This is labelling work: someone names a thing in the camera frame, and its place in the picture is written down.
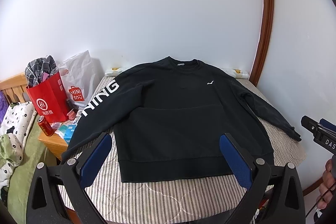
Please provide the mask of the person's right hand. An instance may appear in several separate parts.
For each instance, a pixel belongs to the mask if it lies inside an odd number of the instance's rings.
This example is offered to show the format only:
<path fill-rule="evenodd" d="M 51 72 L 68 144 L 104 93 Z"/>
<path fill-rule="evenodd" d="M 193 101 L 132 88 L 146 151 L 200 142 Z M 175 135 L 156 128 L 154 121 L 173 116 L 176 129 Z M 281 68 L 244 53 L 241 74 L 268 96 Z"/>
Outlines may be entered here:
<path fill-rule="evenodd" d="M 332 159 L 329 159 L 326 162 L 325 171 L 322 174 L 322 183 L 318 188 L 320 196 L 317 199 L 323 196 L 317 203 L 317 207 L 319 209 L 325 209 L 330 203 L 331 199 L 333 198 L 333 194 L 331 193 L 331 191 L 328 191 L 328 189 L 332 187 L 333 184 L 335 183 L 335 179 L 331 174 L 332 168 L 333 168 L 333 161 Z"/>

